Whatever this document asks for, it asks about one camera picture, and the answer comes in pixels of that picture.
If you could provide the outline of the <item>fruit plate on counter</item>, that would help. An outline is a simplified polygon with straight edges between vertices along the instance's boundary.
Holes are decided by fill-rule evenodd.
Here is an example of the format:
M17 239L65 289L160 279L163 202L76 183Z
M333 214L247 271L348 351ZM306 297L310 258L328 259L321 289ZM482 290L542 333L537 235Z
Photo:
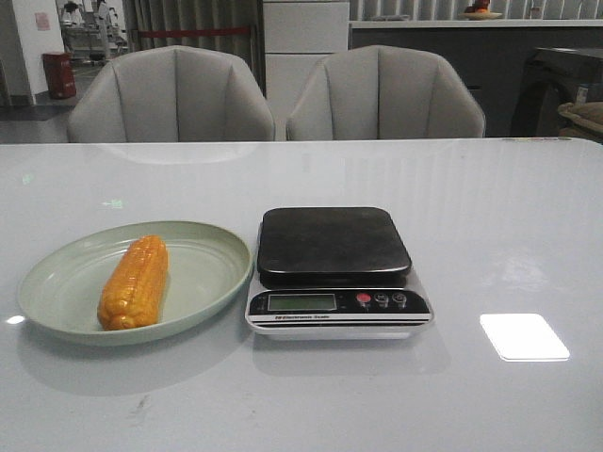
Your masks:
M490 9L490 0L474 0L460 14L462 19L470 21L495 20L502 17L500 12Z

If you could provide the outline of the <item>yellow corn cob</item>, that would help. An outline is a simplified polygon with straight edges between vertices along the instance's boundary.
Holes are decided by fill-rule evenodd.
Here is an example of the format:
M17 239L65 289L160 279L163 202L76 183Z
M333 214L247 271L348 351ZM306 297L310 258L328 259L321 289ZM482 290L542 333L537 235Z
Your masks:
M97 307L105 331L158 322L169 268L167 246L158 235L133 242L107 280Z

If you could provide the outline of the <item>beige cushion at right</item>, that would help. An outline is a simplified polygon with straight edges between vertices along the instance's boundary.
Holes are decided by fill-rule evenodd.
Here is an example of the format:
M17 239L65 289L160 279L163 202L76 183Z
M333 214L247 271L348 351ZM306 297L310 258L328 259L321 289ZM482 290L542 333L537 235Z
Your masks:
M603 103L562 104L557 109L564 120L560 137L578 137L602 143Z

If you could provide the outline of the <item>white cabinet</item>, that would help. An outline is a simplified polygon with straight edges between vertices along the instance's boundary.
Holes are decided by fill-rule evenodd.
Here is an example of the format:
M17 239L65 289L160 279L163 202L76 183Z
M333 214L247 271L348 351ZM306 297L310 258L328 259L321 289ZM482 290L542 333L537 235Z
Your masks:
M348 49L348 1L265 1L266 97L276 126L285 139L285 122L305 79L323 57Z

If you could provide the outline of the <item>red trash bin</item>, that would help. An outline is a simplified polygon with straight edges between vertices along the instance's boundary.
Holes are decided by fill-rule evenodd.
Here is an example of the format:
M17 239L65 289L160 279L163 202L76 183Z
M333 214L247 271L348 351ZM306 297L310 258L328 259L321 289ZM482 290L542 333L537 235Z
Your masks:
M49 52L42 55L49 97L69 99L76 95L71 57L65 52Z

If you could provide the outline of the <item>light green plate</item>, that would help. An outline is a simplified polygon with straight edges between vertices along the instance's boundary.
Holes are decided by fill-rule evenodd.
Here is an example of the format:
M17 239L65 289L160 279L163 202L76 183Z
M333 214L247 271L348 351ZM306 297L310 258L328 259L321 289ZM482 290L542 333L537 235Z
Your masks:
M167 246L169 267L154 325L106 331L97 318L102 288L128 246L148 234ZM253 254L236 234L191 221L152 221L76 240L39 261L18 302L25 317L62 340L96 347L148 343L186 331L225 308L249 284Z

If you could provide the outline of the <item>dark appliance at right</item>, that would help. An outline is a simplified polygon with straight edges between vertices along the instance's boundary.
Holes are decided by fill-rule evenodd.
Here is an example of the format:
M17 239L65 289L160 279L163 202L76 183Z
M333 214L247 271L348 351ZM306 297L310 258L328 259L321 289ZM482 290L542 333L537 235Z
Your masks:
M524 64L510 135L554 137L564 126L560 105L601 99L600 48L538 48Z

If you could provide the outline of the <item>red barrier tape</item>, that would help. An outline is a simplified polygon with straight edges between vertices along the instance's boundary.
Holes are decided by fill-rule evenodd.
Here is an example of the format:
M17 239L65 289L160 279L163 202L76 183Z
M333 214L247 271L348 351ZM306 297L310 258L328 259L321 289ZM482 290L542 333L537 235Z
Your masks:
M182 39L199 37L247 36L253 31L251 26L211 28L211 29L177 29L138 31L138 36L144 39Z

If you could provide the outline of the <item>black silver kitchen scale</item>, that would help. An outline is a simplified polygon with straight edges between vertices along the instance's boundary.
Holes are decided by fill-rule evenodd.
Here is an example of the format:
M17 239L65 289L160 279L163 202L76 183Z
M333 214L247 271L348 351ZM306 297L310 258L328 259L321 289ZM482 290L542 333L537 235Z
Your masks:
M434 312L389 213L281 207L260 223L245 318L274 340L405 339Z

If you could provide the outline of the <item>grey counter with white top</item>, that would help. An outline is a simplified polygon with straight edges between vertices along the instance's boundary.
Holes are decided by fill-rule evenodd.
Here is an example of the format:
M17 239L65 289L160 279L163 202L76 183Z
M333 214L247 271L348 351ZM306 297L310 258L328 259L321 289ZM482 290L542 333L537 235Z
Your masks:
M449 61L486 116L489 137L512 137L524 64L538 48L600 48L599 20L355 22L350 47L389 45Z

